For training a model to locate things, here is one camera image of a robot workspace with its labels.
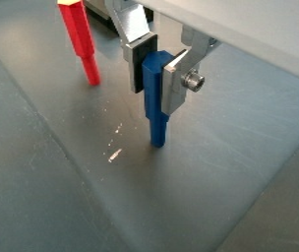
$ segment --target gray table surface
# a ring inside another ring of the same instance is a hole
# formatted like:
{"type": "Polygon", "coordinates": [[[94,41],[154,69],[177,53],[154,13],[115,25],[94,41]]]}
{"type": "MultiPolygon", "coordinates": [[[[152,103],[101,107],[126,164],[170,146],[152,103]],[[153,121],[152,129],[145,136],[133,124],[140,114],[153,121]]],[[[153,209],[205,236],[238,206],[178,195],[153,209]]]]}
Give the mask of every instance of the gray table surface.
{"type": "MultiPolygon", "coordinates": [[[[0,62],[129,251],[212,251],[299,146],[299,79],[221,44],[156,150],[118,38],[90,25],[98,87],[86,85],[51,1],[0,0],[0,62]]],[[[157,15],[153,29],[160,48],[177,52],[181,26],[157,15]]]]}

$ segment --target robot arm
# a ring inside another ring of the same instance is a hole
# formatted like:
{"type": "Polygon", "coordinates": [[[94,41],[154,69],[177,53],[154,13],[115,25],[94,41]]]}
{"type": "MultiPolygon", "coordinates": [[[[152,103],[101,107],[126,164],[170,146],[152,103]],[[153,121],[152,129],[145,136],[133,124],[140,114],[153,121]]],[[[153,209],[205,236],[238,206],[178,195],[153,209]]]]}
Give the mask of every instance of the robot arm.
{"type": "MultiPolygon", "coordinates": [[[[105,5],[121,39],[122,57],[127,62],[130,89],[142,90],[141,63],[145,55],[157,51],[157,35],[149,32],[142,6],[131,0],[105,0],[105,5]]],[[[186,89],[197,92],[204,78],[197,63],[218,42],[184,26],[181,42],[190,46],[166,64],[162,71],[161,111],[170,115],[182,105],[186,89]]]]}

